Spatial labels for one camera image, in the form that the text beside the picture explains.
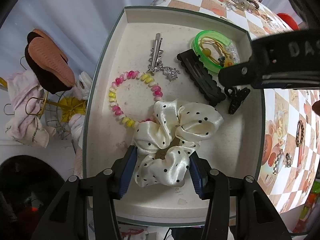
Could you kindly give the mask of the right hand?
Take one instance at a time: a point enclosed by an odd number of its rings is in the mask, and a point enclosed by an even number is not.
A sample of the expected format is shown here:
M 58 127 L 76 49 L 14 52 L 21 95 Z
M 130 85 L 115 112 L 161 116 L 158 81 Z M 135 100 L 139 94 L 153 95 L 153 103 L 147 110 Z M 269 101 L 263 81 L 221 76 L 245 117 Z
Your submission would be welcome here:
M 318 115 L 320 116 L 320 100 L 316 101 L 313 103 L 312 105 L 312 110 Z

